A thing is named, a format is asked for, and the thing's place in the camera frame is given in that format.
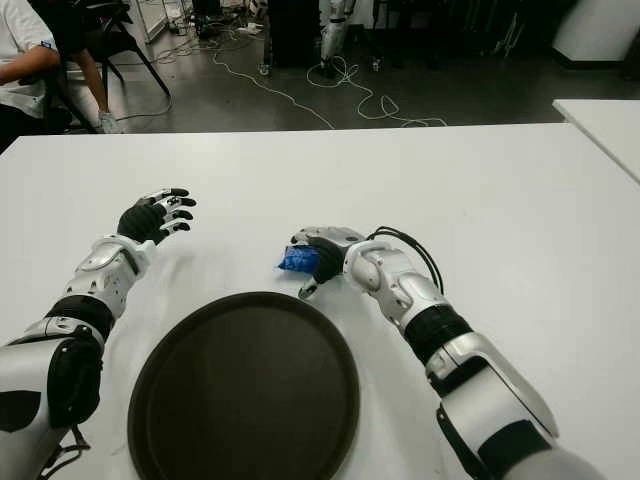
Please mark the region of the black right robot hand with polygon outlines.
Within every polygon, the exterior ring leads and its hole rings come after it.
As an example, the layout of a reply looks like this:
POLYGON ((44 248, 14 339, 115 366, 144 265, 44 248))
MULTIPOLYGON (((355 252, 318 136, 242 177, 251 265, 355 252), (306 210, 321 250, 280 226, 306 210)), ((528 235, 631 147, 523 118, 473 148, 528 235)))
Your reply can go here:
POLYGON ((311 278, 299 289, 298 297, 308 299, 320 285, 340 275, 349 248, 364 240, 364 235, 347 227, 306 227, 296 232, 291 244, 311 247, 318 254, 311 278))

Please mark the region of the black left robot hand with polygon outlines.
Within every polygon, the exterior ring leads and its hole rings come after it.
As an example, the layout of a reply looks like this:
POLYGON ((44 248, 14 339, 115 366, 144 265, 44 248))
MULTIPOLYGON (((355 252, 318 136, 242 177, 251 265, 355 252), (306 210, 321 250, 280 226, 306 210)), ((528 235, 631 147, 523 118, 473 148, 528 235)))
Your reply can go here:
POLYGON ((164 188, 139 198, 121 216, 117 234, 138 243, 159 245, 167 237, 191 229, 197 202, 186 189, 164 188))

